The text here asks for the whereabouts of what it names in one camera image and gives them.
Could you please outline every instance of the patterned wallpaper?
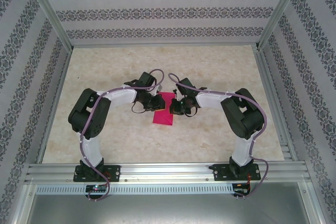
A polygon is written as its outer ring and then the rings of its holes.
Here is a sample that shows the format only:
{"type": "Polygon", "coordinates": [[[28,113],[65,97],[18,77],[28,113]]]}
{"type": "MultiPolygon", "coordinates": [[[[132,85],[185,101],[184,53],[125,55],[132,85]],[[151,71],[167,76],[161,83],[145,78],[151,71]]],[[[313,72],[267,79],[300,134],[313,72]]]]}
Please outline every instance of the patterned wallpaper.
{"type": "Polygon", "coordinates": [[[34,163],[69,57],[36,0],[0,0],[0,223],[34,163]]]}
{"type": "Polygon", "coordinates": [[[327,223],[336,223],[335,49],[335,0],[291,0],[263,49],[327,223]]]}
{"type": "Polygon", "coordinates": [[[279,0],[50,0],[73,45],[257,42],[279,0]]]}

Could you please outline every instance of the beige floor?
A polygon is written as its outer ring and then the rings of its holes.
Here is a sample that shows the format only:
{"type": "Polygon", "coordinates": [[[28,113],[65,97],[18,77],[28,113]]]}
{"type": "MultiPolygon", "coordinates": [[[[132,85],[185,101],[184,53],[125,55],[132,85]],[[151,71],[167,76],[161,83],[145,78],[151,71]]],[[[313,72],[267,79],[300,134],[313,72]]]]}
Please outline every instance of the beige floor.
{"type": "MultiPolygon", "coordinates": [[[[268,116],[268,127],[257,140],[254,156],[284,160],[251,46],[131,47],[74,50],[43,163],[79,162],[79,141],[67,118],[83,89],[116,88],[154,68],[173,72],[180,79],[188,77],[198,88],[247,88],[268,116]]],[[[162,86],[162,91],[175,89],[168,78],[162,86]]],[[[193,118],[175,115],[173,126],[152,120],[153,112],[134,114],[131,104],[110,111],[100,134],[105,162],[228,161],[234,149],[235,135],[222,111],[202,108],[193,118]]]]}

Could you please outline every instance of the enclosure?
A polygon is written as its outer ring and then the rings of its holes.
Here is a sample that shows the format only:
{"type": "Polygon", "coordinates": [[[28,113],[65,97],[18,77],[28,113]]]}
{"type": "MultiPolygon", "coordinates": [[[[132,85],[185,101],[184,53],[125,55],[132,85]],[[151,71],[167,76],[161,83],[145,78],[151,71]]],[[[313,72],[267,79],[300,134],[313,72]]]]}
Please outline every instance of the enclosure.
{"type": "Polygon", "coordinates": [[[335,18],[336,0],[0,0],[0,223],[336,223],[335,18]],[[160,125],[124,104],[99,141],[118,181],[87,200],[70,111],[156,68],[162,92],[170,72],[251,92],[268,124],[255,194],[209,169],[235,149],[223,112],[160,125]]]}

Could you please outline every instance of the red cloth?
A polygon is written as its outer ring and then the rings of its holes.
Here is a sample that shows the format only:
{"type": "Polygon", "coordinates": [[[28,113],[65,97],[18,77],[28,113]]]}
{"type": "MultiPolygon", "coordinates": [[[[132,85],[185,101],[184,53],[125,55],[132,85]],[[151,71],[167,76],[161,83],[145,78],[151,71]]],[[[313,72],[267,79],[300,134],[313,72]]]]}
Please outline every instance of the red cloth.
{"type": "Polygon", "coordinates": [[[154,112],[153,123],[173,125],[173,114],[169,113],[169,107],[172,104],[172,99],[175,98],[175,94],[170,92],[160,92],[159,94],[162,95],[166,103],[166,108],[154,112]]]}

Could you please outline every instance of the perforated metal strip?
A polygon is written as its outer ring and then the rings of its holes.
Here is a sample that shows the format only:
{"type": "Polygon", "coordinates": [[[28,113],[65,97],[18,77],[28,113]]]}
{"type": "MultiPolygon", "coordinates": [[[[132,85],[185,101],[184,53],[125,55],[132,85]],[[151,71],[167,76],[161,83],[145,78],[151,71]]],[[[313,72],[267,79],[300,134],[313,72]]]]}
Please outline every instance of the perforated metal strip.
{"type": "MultiPolygon", "coordinates": [[[[86,185],[39,185],[36,195],[83,195],[86,185]]],[[[232,194],[230,183],[188,185],[111,185],[114,195],[232,194]]]]}

